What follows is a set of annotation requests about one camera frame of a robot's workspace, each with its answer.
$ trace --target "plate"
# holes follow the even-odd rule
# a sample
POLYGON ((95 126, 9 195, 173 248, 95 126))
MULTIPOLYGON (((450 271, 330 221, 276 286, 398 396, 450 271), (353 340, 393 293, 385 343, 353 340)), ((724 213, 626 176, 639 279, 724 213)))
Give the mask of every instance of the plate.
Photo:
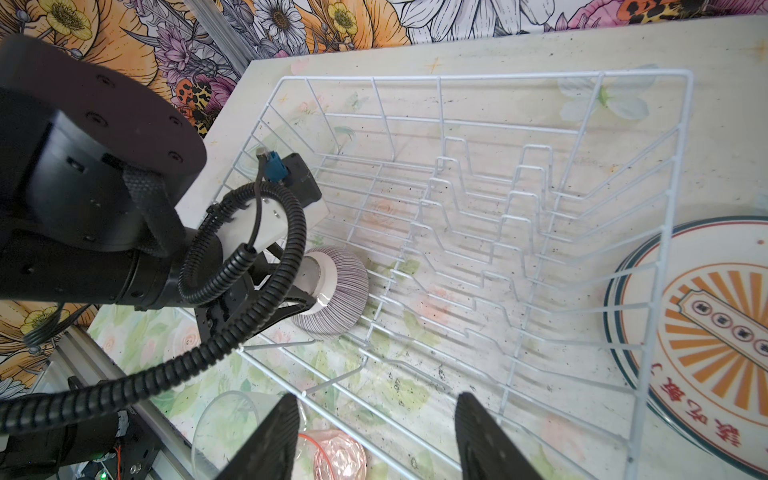
MULTIPOLYGON (((768 218, 676 227, 670 245, 649 407, 676 431, 751 475, 768 474, 768 218)), ((626 270, 655 262, 658 237, 626 270)), ((611 282, 607 305, 647 302, 654 270, 611 282)), ((609 341, 641 343, 647 310, 605 316, 609 341)), ((639 359, 615 350, 633 387, 639 359)))

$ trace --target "red wire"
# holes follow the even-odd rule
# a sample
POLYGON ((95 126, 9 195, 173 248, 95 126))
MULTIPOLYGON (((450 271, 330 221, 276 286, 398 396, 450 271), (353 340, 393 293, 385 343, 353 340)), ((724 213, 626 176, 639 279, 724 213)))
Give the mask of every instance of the red wire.
POLYGON ((120 462, 121 462, 121 460, 120 460, 120 450, 122 450, 122 449, 123 449, 123 446, 122 445, 118 445, 118 480, 121 480, 121 476, 122 476, 122 475, 120 475, 120 462))
POLYGON ((328 458, 328 454, 326 454, 326 451, 323 450, 323 447, 321 447, 320 444, 317 443, 315 441, 315 439, 313 439, 309 435, 304 435, 303 433, 300 433, 299 437, 301 437, 302 439, 305 439, 306 441, 312 443, 313 445, 315 445, 317 447, 318 450, 320 450, 320 453, 323 454, 323 457, 326 458, 326 462, 328 462, 328 471, 331 472, 331 479, 332 480, 336 480, 336 474, 333 473, 333 466, 331 465, 331 459, 328 458))

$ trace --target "dish rack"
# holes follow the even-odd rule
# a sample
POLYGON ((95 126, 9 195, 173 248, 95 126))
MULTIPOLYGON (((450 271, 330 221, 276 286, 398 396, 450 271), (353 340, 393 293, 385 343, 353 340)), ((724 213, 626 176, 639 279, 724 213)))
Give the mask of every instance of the dish rack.
POLYGON ((330 210, 307 247, 359 255, 369 306, 339 340, 358 359, 342 372, 311 362, 318 342, 272 330, 239 354, 403 478, 425 474, 417 449, 439 464, 426 476, 458 478, 462 391, 529 458, 584 478, 636 478, 692 85, 689 71, 659 68, 283 78, 217 199, 255 178, 257 147, 301 154, 330 210), (564 120, 574 111, 580 121, 564 120), (616 267, 653 235, 659 261, 641 267, 655 269, 652 296, 605 306, 608 283, 639 270, 616 267), (644 344, 607 343, 603 315, 616 309, 647 311, 644 344), (266 349, 285 371, 260 359, 266 349), (642 355, 638 390, 611 349, 642 355), (419 413, 351 386, 392 375, 427 389, 419 413), (361 412, 384 433, 358 422, 361 412))

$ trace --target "wire basket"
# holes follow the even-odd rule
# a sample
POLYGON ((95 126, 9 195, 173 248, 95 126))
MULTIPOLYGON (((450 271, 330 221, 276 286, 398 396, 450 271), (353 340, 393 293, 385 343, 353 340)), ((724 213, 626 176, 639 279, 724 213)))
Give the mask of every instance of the wire basket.
POLYGON ((254 179, 257 147, 300 153, 330 210, 308 246, 356 253, 369 305, 334 343, 354 361, 331 373, 319 342, 272 330, 240 354, 405 478, 458 477, 463 391, 529 458, 635 478, 692 84, 656 68, 283 78, 217 198, 254 179), (617 273, 621 260, 654 235, 651 297, 605 306, 611 279, 635 270, 617 273), (607 342, 616 309, 647 311, 644 344, 607 342), (637 390, 612 349, 641 356, 637 390), (382 405, 392 379, 429 393, 418 412, 382 405), (553 425, 578 432, 579 452, 553 425))

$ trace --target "orange sunburst pattern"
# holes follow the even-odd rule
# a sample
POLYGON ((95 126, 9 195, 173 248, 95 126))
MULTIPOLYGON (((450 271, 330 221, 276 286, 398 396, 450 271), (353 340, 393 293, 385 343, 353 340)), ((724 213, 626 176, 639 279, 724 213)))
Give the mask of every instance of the orange sunburst pattern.
POLYGON ((766 275, 766 267, 732 263, 683 275, 667 291, 659 335, 691 385, 758 423, 768 417, 766 275))

